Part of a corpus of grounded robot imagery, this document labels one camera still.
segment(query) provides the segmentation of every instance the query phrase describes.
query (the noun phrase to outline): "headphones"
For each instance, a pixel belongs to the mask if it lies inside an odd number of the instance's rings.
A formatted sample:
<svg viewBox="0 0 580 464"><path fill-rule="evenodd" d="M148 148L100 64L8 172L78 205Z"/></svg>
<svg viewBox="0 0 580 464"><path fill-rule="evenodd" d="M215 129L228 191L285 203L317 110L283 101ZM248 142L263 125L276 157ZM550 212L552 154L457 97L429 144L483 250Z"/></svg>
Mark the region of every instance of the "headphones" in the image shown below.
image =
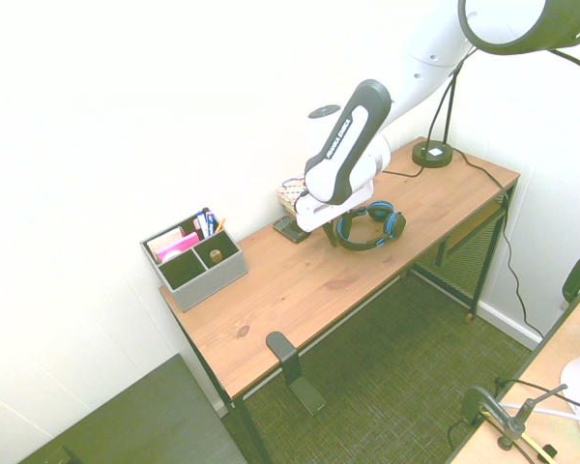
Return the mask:
<svg viewBox="0 0 580 464"><path fill-rule="evenodd" d="M383 234L368 242L353 242L349 239L352 219L368 213L378 222L383 222ZM337 239L339 243L353 251L363 251L375 247L381 247L387 240L394 240L402 234L406 225L406 217L397 213L393 205L388 201L375 201L371 205L354 208L344 213L337 222Z"/></svg>

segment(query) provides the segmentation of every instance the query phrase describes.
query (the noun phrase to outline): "electrical outlet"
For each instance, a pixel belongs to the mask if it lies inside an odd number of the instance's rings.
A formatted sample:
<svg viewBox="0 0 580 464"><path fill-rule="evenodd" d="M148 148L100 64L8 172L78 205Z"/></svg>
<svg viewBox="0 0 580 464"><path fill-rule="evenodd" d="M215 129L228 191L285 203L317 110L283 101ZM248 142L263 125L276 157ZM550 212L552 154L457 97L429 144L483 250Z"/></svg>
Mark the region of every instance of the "electrical outlet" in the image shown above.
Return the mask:
<svg viewBox="0 0 580 464"><path fill-rule="evenodd" d="M68 449L60 447L53 452L43 464L82 464Z"/></svg>

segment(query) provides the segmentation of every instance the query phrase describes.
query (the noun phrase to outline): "desk top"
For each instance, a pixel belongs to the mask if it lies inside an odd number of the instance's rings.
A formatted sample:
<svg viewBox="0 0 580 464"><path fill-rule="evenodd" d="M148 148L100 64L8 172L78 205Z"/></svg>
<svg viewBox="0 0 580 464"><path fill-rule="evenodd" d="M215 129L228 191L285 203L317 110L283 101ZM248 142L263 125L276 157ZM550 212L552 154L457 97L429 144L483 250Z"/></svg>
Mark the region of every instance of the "desk top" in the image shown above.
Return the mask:
<svg viewBox="0 0 580 464"><path fill-rule="evenodd" d="M554 333L543 349L537 354L520 379L548 389L557 388L561 384L561 372L571 360L580 356L580 304ZM506 403L521 404L527 398L534 398L543 391L523 385L514 385L504 396ZM538 408L555 409L572 414L569 406L562 400L548 398L537 405ZM541 447L550 444L558 452L554 460L557 463L580 464L580 426L576 420L532 413L526 422L526 434ZM482 424L473 434L464 448L455 456L451 464L502 464L527 463L528 461L516 449L501 450L496 440L499 433L489 424ZM520 443L531 456L537 453Z"/></svg>
<svg viewBox="0 0 580 464"><path fill-rule="evenodd" d="M389 171L415 174L412 147L393 152ZM508 188L518 174L469 157ZM408 268L457 225L500 194L485 173L457 153L449 166L424 169L417 178L385 173L374 179L370 201L386 200L407 219L402 236L367 251L332 247L322 228L295 245L266 226L239 242L248 273L204 302L182 312L161 289L230 397L235 398L279 366L266 345L270 332L282 332L302 348ZM353 240L382 233L368 217L353 222Z"/></svg>

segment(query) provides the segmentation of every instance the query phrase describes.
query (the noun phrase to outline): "desk clamp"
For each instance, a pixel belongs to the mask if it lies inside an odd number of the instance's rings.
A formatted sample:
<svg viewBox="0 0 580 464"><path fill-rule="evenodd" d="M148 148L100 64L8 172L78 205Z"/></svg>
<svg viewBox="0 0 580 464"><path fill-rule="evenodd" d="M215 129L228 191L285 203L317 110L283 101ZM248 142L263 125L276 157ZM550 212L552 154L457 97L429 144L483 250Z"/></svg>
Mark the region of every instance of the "desk clamp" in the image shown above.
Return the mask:
<svg viewBox="0 0 580 464"><path fill-rule="evenodd" d="M499 402L492 395L478 386L472 386L464 395L462 400L462 417L467 423L474 423L479 417L480 408L486 409L494 419L503 427L503 435L499 437L497 443L502 450L511 450L512 442L519 439L524 433L525 422L533 412L535 406L561 390L567 388L562 384L542 396L531 399L528 398L515 416L510 416Z"/></svg>
<svg viewBox="0 0 580 464"><path fill-rule="evenodd" d="M325 407L325 400L303 376L299 352L290 340L281 332L271 332L267 335L267 346L281 361L281 370L286 379L286 385L299 398L307 411L315 416Z"/></svg>

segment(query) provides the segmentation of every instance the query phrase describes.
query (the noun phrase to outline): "gray desk organizer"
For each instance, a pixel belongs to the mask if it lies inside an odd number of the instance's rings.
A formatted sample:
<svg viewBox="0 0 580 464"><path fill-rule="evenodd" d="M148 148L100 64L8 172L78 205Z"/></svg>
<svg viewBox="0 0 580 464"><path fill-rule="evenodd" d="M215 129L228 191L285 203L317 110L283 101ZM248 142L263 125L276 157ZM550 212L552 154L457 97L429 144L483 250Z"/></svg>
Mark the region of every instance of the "gray desk organizer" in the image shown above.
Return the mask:
<svg viewBox="0 0 580 464"><path fill-rule="evenodd" d="M201 230L196 230L193 220L196 215L186 218L158 234L140 242L146 257L155 269L163 285L170 291L183 312L247 273L247 263L243 252L224 228L205 239ZM215 217L215 228L218 219ZM185 234L197 232L200 242L183 251L179 256L158 264L153 252L146 245L156 237L182 227ZM218 249L223 259L214 263L209 253Z"/></svg>

